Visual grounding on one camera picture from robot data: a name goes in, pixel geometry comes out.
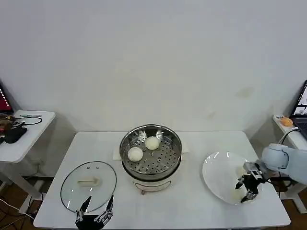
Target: orange object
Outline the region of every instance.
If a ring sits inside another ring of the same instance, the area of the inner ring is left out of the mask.
[[[288,117],[283,117],[280,122],[282,123],[283,126],[291,127],[293,125],[293,122],[290,118]]]

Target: glass pot lid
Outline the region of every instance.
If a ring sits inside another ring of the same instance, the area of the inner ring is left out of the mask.
[[[92,161],[79,165],[63,182],[62,204],[75,212],[89,196],[92,196],[86,212],[94,211],[111,198],[116,182],[114,169],[105,162]]]

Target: stainless steel steamer basket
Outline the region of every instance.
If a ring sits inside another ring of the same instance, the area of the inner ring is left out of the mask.
[[[160,139],[156,150],[145,147],[145,140],[155,136]],[[139,147],[143,158],[138,162],[128,159],[128,151]],[[154,182],[172,175],[181,162],[182,145],[178,135],[171,129],[160,125],[144,125],[130,131],[121,141],[119,152],[126,172],[140,181]]]

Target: wooden floor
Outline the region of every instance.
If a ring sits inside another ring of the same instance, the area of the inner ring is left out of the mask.
[[[34,184],[35,180],[29,180],[30,183]],[[51,181],[46,182],[44,186],[41,189],[41,192],[46,192],[49,189],[49,186],[51,184]],[[307,207],[307,190],[304,190],[301,192],[300,197],[302,198],[305,206]],[[0,196],[2,199],[5,199],[9,204],[20,207],[22,203],[24,202],[25,198],[27,197],[26,192],[24,192],[22,189],[20,189],[18,186],[13,184],[12,186],[7,187],[6,189],[2,190],[0,193]],[[30,213],[34,212],[40,205],[39,201],[33,202],[33,204],[30,207]],[[285,200],[283,201],[283,205],[285,206],[285,209],[288,212],[288,215],[291,219],[291,224],[287,227],[278,227],[278,228],[267,228],[267,230],[307,230],[307,214],[300,214],[294,203],[291,200]],[[0,201],[0,230],[5,227],[7,224],[10,224],[11,222],[20,219],[19,221],[15,222],[13,225],[10,225],[6,228],[6,230],[37,230],[33,226],[33,224],[30,221],[30,218],[26,217],[11,217],[6,216],[4,212],[9,213],[10,215],[16,215],[18,216],[19,213],[17,210],[13,208],[8,208],[5,203]]]

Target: white table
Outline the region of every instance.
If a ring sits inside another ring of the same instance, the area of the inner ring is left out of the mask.
[[[274,115],[273,120],[277,124],[279,129],[283,133],[286,133],[289,130],[291,130],[293,126],[292,127],[283,126],[282,123],[280,122],[282,117],[283,115]],[[307,140],[302,136],[300,132],[289,133],[287,136],[287,139],[293,145],[294,148],[297,148],[299,150],[307,150]],[[302,214],[307,213],[307,209],[304,206],[304,203],[302,202],[301,198],[298,195],[298,193],[303,191],[305,188],[306,188],[306,185],[304,184],[296,184],[290,187],[287,192],[281,193],[281,199],[282,200],[293,200],[293,202],[295,203],[300,213]]]
[[[18,163],[24,159],[30,148],[35,144],[38,138],[42,135],[42,133],[54,119],[55,113],[45,111],[19,110],[14,114],[16,118],[20,118],[20,115],[40,115],[43,121],[36,125],[25,126],[27,128],[27,132],[16,143],[7,144],[3,142],[0,144],[0,170],[6,177],[8,177],[29,194],[29,197],[25,201],[25,207],[27,207],[31,196],[32,200],[41,199],[41,193],[38,191],[38,189],[43,183],[38,182],[35,187],[33,187],[21,175],[19,175],[16,170],[13,169],[12,164]],[[36,123],[39,120],[25,118],[21,119],[20,121],[24,121],[30,124]]]
[[[165,190],[141,195],[124,171],[112,160],[124,132],[77,133],[35,218],[37,228],[75,229],[75,214],[61,203],[60,189],[66,176],[87,161],[105,161],[118,176],[114,217],[106,229],[229,229],[285,226],[290,219],[275,189],[263,185],[257,200],[239,206],[218,199],[203,182],[206,156],[231,151],[254,161],[257,155],[243,132],[177,132],[190,152],[180,165],[181,179]],[[92,212],[98,214],[105,206]]]

